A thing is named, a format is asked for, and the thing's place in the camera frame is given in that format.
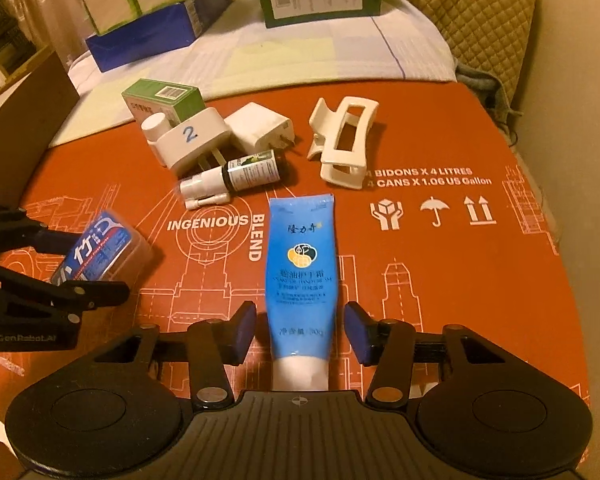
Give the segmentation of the clear floss pick box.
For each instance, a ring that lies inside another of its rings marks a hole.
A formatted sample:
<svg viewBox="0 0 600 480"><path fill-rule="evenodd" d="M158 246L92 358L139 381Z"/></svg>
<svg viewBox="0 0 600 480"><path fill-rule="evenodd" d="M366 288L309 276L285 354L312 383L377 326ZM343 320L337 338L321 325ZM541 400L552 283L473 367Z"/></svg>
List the clear floss pick box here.
<svg viewBox="0 0 600 480"><path fill-rule="evenodd" d="M50 282L119 281L132 288L151 260L152 248L143 235L104 210L71 247Z"/></svg>

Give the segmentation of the blue hand cream tube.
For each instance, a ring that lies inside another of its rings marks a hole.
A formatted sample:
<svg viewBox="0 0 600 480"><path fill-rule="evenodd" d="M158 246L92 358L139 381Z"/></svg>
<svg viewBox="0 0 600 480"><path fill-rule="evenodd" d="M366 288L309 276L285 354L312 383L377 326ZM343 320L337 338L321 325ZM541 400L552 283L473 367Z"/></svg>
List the blue hand cream tube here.
<svg viewBox="0 0 600 480"><path fill-rule="evenodd" d="M339 282L334 206L330 194L270 201L265 305L278 391L328 388Z"/></svg>

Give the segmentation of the dark spray bottle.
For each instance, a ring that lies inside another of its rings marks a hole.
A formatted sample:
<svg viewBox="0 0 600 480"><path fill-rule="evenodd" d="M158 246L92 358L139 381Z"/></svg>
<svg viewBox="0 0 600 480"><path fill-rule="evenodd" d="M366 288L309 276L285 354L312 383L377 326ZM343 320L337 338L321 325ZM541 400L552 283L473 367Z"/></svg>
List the dark spray bottle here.
<svg viewBox="0 0 600 480"><path fill-rule="evenodd" d="M188 210L224 205L250 188L276 183L287 177L288 164L282 150L267 151L230 160L178 182L178 192Z"/></svg>

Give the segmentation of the white adapter marked 2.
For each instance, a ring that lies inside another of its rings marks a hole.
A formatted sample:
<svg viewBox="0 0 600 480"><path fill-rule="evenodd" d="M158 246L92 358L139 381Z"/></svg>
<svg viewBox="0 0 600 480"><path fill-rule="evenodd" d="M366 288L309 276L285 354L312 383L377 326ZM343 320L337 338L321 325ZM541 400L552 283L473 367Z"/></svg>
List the white adapter marked 2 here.
<svg viewBox="0 0 600 480"><path fill-rule="evenodd" d="M148 142L163 167L177 177L192 168L202 156L230 142L232 130L214 107L206 107L172 127L157 142Z"/></svg>

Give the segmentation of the small white bottle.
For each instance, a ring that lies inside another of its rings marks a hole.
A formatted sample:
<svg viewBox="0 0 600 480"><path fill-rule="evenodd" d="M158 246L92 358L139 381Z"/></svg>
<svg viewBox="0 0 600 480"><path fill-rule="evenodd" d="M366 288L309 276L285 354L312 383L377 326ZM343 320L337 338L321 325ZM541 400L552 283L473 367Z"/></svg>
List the small white bottle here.
<svg viewBox="0 0 600 480"><path fill-rule="evenodd" d="M165 133L172 129L169 118L163 112L155 113L143 120L140 128L148 142L157 142Z"/></svg>

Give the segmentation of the small green medicine box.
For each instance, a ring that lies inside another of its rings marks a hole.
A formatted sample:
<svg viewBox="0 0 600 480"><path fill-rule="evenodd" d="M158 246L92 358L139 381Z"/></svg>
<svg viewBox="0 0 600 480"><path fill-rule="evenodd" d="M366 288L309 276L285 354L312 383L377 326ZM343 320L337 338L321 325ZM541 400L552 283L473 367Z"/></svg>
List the small green medicine box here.
<svg viewBox="0 0 600 480"><path fill-rule="evenodd" d="M126 88L122 98L138 124L153 114L163 113L169 124L176 126L206 108L197 87L146 78Z"/></svg>

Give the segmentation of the white hair claw clip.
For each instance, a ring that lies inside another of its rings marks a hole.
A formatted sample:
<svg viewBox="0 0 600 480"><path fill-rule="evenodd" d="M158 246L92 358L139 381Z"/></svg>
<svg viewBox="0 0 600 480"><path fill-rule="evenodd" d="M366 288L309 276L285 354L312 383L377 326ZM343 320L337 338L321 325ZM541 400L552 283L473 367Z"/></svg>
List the white hair claw clip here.
<svg viewBox="0 0 600 480"><path fill-rule="evenodd" d="M345 96L336 110L319 98L309 119L313 131L307 159L318 156L320 177L333 185L360 190L367 172L366 139L379 103Z"/></svg>

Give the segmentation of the white usb charger plug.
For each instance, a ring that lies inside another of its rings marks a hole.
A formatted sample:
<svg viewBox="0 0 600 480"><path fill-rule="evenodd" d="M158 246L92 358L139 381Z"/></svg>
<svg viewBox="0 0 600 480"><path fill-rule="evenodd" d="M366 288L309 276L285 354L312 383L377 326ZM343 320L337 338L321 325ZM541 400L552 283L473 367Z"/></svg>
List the white usb charger plug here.
<svg viewBox="0 0 600 480"><path fill-rule="evenodd" d="M291 119L256 102L249 102L228 115L225 122L232 130L236 148L247 155L294 145Z"/></svg>

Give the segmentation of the brown open shoe box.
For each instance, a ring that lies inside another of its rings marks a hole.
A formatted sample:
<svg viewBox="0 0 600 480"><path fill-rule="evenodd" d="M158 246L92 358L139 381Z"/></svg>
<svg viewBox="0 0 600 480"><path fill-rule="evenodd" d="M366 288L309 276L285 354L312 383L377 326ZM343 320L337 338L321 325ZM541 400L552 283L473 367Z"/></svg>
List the brown open shoe box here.
<svg viewBox="0 0 600 480"><path fill-rule="evenodd" d="M50 141L79 102L57 53L45 49L32 70L0 96L0 205L15 207Z"/></svg>

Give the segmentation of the red Motul cardboard sheet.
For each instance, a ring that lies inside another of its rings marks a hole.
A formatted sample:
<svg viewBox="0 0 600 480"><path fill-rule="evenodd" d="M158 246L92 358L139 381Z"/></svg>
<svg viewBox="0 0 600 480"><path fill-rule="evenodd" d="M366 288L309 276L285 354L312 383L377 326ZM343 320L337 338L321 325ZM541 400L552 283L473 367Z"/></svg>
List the red Motul cardboard sheet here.
<svg viewBox="0 0 600 480"><path fill-rule="evenodd" d="M20 479L573 479L576 306L529 185L460 84L258 92L292 175L186 206L140 130L50 150L22 206L154 251L72 351L0 351Z"/></svg>

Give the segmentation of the blue flat box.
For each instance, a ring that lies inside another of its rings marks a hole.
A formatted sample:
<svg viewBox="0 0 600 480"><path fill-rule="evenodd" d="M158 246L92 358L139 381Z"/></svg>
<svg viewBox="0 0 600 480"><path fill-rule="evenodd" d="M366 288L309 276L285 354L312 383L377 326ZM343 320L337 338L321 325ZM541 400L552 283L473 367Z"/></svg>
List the blue flat box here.
<svg viewBox="0 0 600 480"><path fill-rule="evenodd" d="M91 36L88 50L101 72L184 48L198 39L232 0L186 0L145 14L130 24Z"/></svg>

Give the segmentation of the plaid pastel cloth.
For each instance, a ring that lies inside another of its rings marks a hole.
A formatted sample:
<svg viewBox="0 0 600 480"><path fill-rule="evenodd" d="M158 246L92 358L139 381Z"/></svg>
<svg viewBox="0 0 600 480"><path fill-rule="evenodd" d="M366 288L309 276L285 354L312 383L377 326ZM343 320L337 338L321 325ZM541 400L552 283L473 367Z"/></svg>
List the plaid pastel cloth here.
<svg viewBox="0 0 600 480"><path fill-rule="evenodd" d="M140 78L197 87L207 100L264 89L364 79L452 81L455 58L407 0L381 0L364 18L268 28L259 0L235 0L185 48L101 72L85 53L69 77L79 103L53 138L68 143L130 122L122 92Z"/></svg>

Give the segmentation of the quilted beige chair cover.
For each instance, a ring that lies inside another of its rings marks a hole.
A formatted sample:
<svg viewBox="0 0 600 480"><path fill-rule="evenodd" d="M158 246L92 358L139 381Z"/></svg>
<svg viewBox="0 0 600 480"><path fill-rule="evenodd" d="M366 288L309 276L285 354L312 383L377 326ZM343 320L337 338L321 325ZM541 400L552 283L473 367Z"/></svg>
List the quilted beige chair cover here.
<svg viewBox="0 0 600 480"><path fill-rule="evenodd" d="M531 32L535 0L408 0L436 25L456 78L506 131Z"/></svg>

